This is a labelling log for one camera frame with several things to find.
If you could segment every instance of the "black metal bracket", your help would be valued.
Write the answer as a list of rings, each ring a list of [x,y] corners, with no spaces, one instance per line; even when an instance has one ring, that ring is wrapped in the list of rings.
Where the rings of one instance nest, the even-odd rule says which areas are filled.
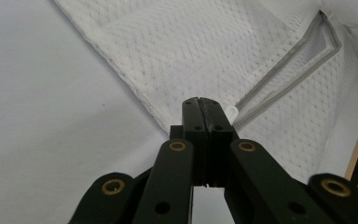
[[[257,142],[240,139],[216,101],[183,102],[154,166],[112,173],[86,192],[70,223],[190,223],[193,187],[225,188],[236,223],[358,223],[358,188],[336,175],[296,182]]]

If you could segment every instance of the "gray zipper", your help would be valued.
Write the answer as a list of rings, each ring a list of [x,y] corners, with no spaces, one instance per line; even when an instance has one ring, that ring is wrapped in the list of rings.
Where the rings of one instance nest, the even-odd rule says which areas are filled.
[[[328,52],[326,55],[322,57],[320,61],[315,63],[313,66],[310,67],[306,72],[301,74],[300,76],[297,76],[297,78],[293,79],[288,85],[286,85],[283,89],[280,91],[274,91],[271,92],[268,96],[266,96],[265,100],[260,102],[257,106],[255,106],[253,109],[251,109],[246,115],[242,116],[241,118],[238,118],[233,126],[239,127],[241,125],[245,125],[255,117],[257,117],[258,114],[265,111],[270,105],[275,103],[277,100],[281,99],[285,94],[287,94],[289,91],[291,91],[295,86],[297,86],[299,83],[301,83],[305,78],[307,78],[310,74],[312,74],[314,71],[316,71],[320,66],[322,66],[325,62],[327,62],[329,59],[331,59],[335,54],[337,54],[341,48],[341,43],[339,42],[337,38],[336,31],[334,30],[333,25],[330,23],[330,21],[325,17],[324,14],[318,16],[312,21],[309,29],[304,34],[304,36],[301,38],[301,40],[288,52],[288,54],[283,57],[272,69],[268,72],[267,78],[262,79],[262,83],[257,84],[255,86],[254,91],[249,91],[249,93],[243,98],[240,102],[237,103],[236,107],[238,109],[243,108],[249,100],[259,92],[260,88],[264,86],[264,84],[269,81],[269,78],[275,75],[283,66],[285,66],[300,50],[305,46],[307,42],[310,40],[310,36],[314,30],[317,29],[318,25],[321,21],[325,21],[330,35],[330,39],[332,40],[333,50]]]

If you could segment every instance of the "zipper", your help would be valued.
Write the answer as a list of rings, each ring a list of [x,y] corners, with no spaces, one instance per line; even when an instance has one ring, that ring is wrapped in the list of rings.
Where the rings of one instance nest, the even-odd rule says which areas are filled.
[[[326,53],[321,60],[319,60],[318,62],[316,62],[315,64],[313,64],[310,68],[308,68],[307,71],[305,71],[304,73],[296,76],[295,78],[292,78],[292,80],[284,85],[283,87],[277,89],[276,91],[272,91],[271,93],[269,93],[263,101],[261,101],[259,104],[257,104],[255,107],[253,107],[247,114],[245,114],[244,116],[241,116],[240,118],[238,118],[235,122],[234,122],[234,127],[240,127],[242,125],[245,125],[247,123],[249,123],[252,119],[254,119],[255,117],[258,116],[258,114],[260,114],[261,112],[265,111],[270,105],[272,105],[273,103],[275,103],[277,100],[281,99],[285,94],[287,94],[289,91],[291,91],[294,87],[296,87],[299,83],[301,83],[305,78],[307,78],[310,74],[312,74],[314,71],[316,71],[319,67],[321,67],[325,62],[327,62],[328,60],[330,60],[334,55],[336,55],[339,50],[341,49],[341,43],[337,38],[337,34],[336,31],[333,27],[333,25],[330,23],[330,21],[325,17],[325,15],[323,13],[321,13],[321,16],[317,16],[317,18],[319,18],[319,20],[316,20],[316,18],[314,19],[314,21],[312,21],[312,24],[310,25],[310,28],[307,30],[307,32],[304,34],[304,36],[302,37],[302,39],[299,42],[302,43],[297,43],[297,45],[295,45],[291,51],[293,51],[291,53],[291,51],[289,51],[288,54],[291,53],[290,57],[286,58],[286,61],[284,61],[284,58],[282,59],[282,61],[279,61],[277,63],[277,65],[275,65],[270,72],[268,72],[268,78],[266,78],[266,80],[263,81],[263,83],[261,83],[260,85],[256,85],[258,90],[251,91],[248,93],[248,95],[250,95],[248,97],[248,95],[245,96],[245,98],[240,101],[239,103],[237,103],[237,108],[243,108],[245,106],[245,104],[247,102],[249,102],[249,100],[255,96],[256,93],[258,93],[259,89],[265,85],[265,83],[268,81],[268,79],[270,77],[272,77],[273,75],[275,75],[280,68],[282,68],[283,66],[285,66],[294,56],[296,56],[300,50],[305,46],[305,44],[307,42],[310,41],[310,36],[313,33],[313,31],[316,31],[316,29],[318,28],[319,24],[322,21],[325,21],[327,28],[328,28],[328,35],[330,37],[331,40],[331,44],[333,45],[333,49],[331,51],[329,51],[328,53]]]

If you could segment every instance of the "white tabletop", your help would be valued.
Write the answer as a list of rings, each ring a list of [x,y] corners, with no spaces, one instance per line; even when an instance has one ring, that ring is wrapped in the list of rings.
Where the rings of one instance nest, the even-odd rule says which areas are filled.
[[[358,81],[348,99],[331,140],[345,153]],[[167,139],[52,1],[0,1],[0,224],[67,223],[95,179],[137,176]],[[193,223],[208,222],[232,222],[223,191],[196,188]]]

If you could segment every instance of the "white cloth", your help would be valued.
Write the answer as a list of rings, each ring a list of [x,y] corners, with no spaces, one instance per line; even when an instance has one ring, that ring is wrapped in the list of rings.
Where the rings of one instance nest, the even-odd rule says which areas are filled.
[[[314,1],[295,0],[56,3],[165,131],[181,122],[181,103],[190,97],[211,98],[226,107],[249,96],[276,64],[288,60],[285,56],[304,39],[319,10]],[[315,41],[324,25],[317,26]],[[335,28],[346,42],[340,25]],[[273,95],[310,67],[316,70],[248,124],[238,125],[241,137],[262,143],[303,182],[317,171],[337,104],[358,73],[347,44],[318,64],[324,53],[333,52],[328,40],[321,41],[321,49],[308,41],[298,53],[304,57],[289,60],[281,70],[290,76],[277,74],[278,84],[268,85],[270,91],[261,91],[249,104],[258,105],[257,99]]]

